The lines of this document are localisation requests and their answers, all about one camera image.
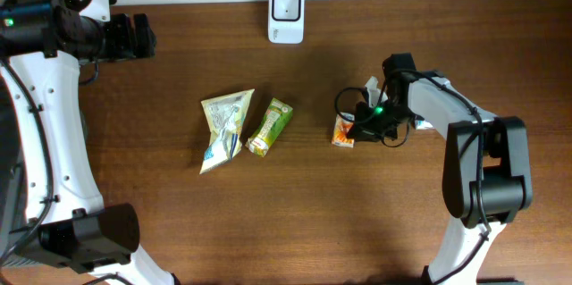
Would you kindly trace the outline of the teal tissue pack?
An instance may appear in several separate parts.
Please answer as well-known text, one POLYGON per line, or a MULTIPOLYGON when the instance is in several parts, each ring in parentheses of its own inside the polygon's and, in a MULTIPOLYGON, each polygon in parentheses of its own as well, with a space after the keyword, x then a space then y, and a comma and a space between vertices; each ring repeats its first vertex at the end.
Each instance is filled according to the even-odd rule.
POLYGON ((422 117, 416 117, 413 120, 413 127, 415 130, 433 130, 434 126, 428 122, 427 120, 423 119, 422 117))

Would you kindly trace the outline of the green juice carton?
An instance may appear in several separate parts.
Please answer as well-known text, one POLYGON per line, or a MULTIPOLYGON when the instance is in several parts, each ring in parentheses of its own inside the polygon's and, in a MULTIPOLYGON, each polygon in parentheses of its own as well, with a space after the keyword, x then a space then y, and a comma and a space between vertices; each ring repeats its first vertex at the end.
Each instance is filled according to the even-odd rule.
POLYGON ((266 156, 270 147, 290 122, 293 108, 277 98, 268 105, 260 126, 248 139, 248 150, 258 156, 266 156))

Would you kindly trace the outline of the cream snack bag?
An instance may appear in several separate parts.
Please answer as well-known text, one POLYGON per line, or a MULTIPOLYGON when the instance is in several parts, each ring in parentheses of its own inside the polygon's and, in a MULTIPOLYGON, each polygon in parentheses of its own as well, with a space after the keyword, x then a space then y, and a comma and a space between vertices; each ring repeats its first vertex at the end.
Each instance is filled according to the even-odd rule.
POLYGON ((240 135, 254 89, 203 100, 201 105, 210 131, 209 146, 200 174, 230 162, 241 150, 240 135))

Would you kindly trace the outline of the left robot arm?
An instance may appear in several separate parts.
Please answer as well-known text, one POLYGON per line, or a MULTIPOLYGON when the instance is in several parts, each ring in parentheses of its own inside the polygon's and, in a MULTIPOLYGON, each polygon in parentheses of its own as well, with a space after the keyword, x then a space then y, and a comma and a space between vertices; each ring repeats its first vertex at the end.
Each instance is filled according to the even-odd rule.
POLYGON ((88 161, 79 106, 83 65, 152 57, 144 14, 111 13, 117 0, 5 0, 1 80, 1 265, 87 273, 94 283, 174 284, 140 243, 130 204, 105 206, 88 161))

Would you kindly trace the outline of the grey plastic mesh basket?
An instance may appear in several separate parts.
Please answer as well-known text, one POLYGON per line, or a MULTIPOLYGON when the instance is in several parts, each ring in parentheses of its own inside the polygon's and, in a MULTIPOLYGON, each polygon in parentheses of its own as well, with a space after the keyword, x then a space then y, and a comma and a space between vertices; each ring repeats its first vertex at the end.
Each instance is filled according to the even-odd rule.
POLYGON ((14 243, 10 232, 26 224, 21 139, 8 88, 1 80, 1 255, 14 243))

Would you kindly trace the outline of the orange tissue pack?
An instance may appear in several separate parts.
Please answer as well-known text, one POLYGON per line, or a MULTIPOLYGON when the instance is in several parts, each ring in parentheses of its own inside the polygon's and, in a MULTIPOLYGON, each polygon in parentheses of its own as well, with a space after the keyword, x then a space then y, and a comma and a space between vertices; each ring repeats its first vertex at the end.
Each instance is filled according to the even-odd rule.
POLYGON ((337 147, 353 147, 355 140, 348 137, 349 131, 353 127, 352 120, 354 115, 351 113, 342 113, 336 116, 333 134, 332 134, 332 144, 337 147))

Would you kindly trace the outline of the white barcode scanner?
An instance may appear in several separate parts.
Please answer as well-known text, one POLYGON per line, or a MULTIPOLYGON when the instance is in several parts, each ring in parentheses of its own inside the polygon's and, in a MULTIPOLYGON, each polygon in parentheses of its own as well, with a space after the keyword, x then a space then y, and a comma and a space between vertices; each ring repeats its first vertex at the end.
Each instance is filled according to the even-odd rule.
POLYGON ((275 44, 300 44, 304 38, 305 0, 268 0, 267 36, 275 44))

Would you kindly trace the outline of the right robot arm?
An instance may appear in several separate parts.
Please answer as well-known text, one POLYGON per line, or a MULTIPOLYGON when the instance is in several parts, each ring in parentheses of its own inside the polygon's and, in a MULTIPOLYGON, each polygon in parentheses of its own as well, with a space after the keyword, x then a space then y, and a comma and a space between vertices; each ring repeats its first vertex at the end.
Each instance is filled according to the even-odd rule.
POLYGON ((410 53, 383 61, 357 88, 363 99, 347 136, 387 144, 398 128, 430 124, 446 141, 442 196, 450 219, 438 254, 417 284, 476 284, 494 240, 533 200, 526 126, 500 117, 459 93, 446 76, 420 71, 410 53))

